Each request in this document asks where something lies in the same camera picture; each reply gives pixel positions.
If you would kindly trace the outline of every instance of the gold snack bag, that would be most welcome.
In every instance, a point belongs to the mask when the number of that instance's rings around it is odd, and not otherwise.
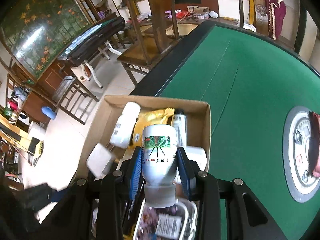
[[[140,113],[137,123],[133,130],[133,147],[142,147],[142,131],[145,127],[152,124],[167,124],[168,118],[174,115],[174,108],[154,110],[146,113]]]

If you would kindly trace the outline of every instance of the screw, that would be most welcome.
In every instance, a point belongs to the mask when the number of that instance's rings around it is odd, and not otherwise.
[[[77,185],[78,185],[78,186],[83,186],[86,182],[87,182],[87,181],[86,181],[85,179],[79,179],[79,180],[77,181]]]
[[[208,173],[206,171],[198,171],[198,175],[204,178],[208,175]]]
[[[243,180],[242,179],[235,179],[234,183],[238,186],[241,186],[243,184]]]
[[[122,171],[121,170],[116,170],[112,173],[113,176],[115,177],[120,177],[122,175]]]

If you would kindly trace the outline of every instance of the bottle cap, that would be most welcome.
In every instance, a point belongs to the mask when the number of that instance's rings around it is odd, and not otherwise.
[[[141,110],[141,107],[137,103],[128,102],[125,105],[125,107],[122,111],[122,114],[128,114],[128,115],[131,115],[137,119],[139,116],[140,110]]]
[[[184,114],[183,109],[175,109],[174,114]]]
[[[168,186],[150,186],[144,184],[144,195],[146,198],[146,205],[149,207],[171,207],[176,202],[176,187],[174,184]]]

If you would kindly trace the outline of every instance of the green table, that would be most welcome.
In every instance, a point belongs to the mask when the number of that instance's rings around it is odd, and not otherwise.
[[[171,62],[156,66],[133,94],[207,101],[212,117],[209,172],[219,179],[243,179],[288,240],[300,239],[319,210],[320,192],[306,203],[291,197],[283,129],[294,106],[320,112],[319,76],[258,35],[207,22],[193,32],[191,40],[181,41],[182,48],[178,44],[174,57],[169,55]]]

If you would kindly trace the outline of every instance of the floral painting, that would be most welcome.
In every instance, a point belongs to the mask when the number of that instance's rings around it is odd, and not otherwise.
[[[38,79],[90,26],[74,0],[18,0],[0,27],[11,52]]]

